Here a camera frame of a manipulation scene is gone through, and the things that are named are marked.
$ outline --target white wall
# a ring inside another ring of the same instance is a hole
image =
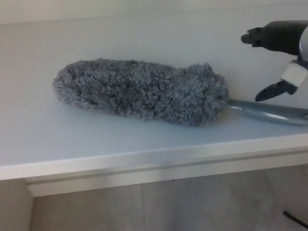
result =
[[[0,0],[0,24],[307,0]]]
[[[28,231],[32,204],[24,179],[0,181],[0,230]]]

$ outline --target gray floor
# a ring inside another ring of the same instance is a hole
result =
[[[304,231],[308,165],[36,198],[32,231]]]

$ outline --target gray plastic handle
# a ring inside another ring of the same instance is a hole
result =
[[[229,107],[244,114],[283,124],[308,125],[308,109],[284,107],[249,101],[230,100]]]

